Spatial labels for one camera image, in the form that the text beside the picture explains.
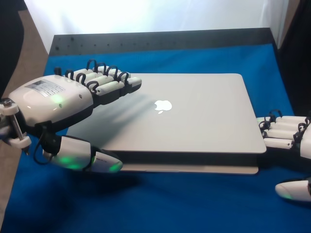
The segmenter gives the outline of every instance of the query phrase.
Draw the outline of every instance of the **white robotic hand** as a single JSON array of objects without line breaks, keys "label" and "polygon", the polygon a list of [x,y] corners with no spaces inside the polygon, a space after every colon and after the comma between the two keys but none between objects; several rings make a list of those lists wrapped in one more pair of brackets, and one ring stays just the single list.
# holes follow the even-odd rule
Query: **white robotic hand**
[{"label": "white robotic hand", "polygon": [[[272,110],[269,117],[257,121],[267,147],[297,149],[301,157],[311,159],[310,116],[283,116],[279,110]],[[311,179],[283,181],[276,185],[276,192],[285,199],[311,201]]]},{"label": "white robotic hand", "polygon": [[60,68],[55,75],[34,79],[0,101],[0,140],[26,153],[31,140],[26,133],[39,139],[35,147],[43,148],[48,160],[56,165],[94,172],[116,172],[122,162],[109,151],[100,150],[79,138],[57,136],[55,133],[89,117],[93,108],[111,103],[141,87],[141,79],[121,72],[116,66],[89,60],[86,69]]}]

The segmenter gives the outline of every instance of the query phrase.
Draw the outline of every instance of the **laptop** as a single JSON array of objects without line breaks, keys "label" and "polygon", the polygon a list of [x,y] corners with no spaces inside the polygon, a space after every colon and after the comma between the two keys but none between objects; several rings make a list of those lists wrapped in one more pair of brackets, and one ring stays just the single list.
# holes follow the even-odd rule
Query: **laptop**
[{"label": "laptop", "polygon": [[131,74],[141,88],[67,135],[114,151],[123,170],[254,174],[266,146],[239,74]]}]

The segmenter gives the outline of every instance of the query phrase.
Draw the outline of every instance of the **floor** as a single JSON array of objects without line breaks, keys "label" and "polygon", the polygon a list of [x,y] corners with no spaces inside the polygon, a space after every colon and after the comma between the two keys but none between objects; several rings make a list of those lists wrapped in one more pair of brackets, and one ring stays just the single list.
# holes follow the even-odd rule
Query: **floor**
[{"label": "floor", "polygon": [[[28,12],[19,11],[24,27],[24,42],[14,74],[8,83],[3,97],[22,84],[41,77],[44,72],[48,54],[39,33]],[[9,200],[21,151],[0,142],[0,226]]]}]

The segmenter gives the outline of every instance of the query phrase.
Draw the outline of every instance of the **white backdrop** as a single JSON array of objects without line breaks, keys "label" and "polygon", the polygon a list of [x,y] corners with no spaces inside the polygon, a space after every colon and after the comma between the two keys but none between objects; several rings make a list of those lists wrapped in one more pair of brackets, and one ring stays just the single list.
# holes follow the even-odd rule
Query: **white backdrop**
[{"label": "white backdrop", "polygon": [[56,34],[270,27],[279,45],[288,0],[25,0],[50,51]]}]

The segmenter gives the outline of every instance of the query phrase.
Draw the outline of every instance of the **white apple logo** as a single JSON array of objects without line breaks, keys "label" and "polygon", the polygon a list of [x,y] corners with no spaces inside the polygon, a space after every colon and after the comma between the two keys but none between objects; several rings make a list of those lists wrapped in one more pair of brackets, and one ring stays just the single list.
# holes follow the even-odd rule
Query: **white apple logo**
[{"label": "white apple logo", "polygon": [[163,113],[163,111],[169,111],[172,109],[172,104],[168,100],[158,100],[157,102],[155,102],[155,104],[155,110],[159,111],[158,114]]}]

